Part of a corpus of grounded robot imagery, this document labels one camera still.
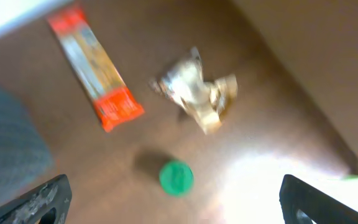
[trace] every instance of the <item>snack wrapper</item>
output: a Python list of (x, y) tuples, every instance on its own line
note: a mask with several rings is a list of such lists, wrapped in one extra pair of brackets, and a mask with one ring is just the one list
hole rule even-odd
[(144, 112), (94, 36), (78, 5), (50, 16), (48, 22), (91, 98), (106, 132)]
[(237, 96), (235, 75), (203, 81), (201, 57), (196, 47), (164, 76), (152, 80), (151, 88), (166, 96), (194, 117), (205, 134), (217, 130), (233, 99)]

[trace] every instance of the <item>green lid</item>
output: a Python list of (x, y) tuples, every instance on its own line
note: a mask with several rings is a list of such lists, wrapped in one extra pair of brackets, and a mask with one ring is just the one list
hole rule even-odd
[(194, 177), (190, 167), (181, 161), (171, 161), (160, 170), (160, 183), (172, 196), (182, 196), (193, 186)]
[(358, 175), (350, 174), (345, 178), (343, 178), (343, 180), (355, 180), (355, 179), (358, 179)]

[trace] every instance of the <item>brown floor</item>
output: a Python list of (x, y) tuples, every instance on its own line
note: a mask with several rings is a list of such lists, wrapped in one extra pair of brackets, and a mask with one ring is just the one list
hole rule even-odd
[[(223, 223), (225, 204), (217, 195), (226, 171), (241, 158), (290, 158), (332, 175), (345, 174), (355, 163), (324, 116), (228, 2), (100, 0), (85, 1), (83, 7), (146, 111), (111, 133), (101, 129), (45, 20), (0, 39), (0, 85), (22, 100), (50, 146), (57, 160), (51, 175), (64, 173), (70, 180), (67, 223)], [(209, 136), (191, 118), (179, 119), (179, 107), (147, 86), (194, 45), (207, 79), (233, 72), (239, 82), (224, 125)], [(192, 167), (195, 186), (187, 197), (166, 196), (136, 168), (137, 158), (156, 151)], [(278, 196), (280, 186), (274, 187)]]

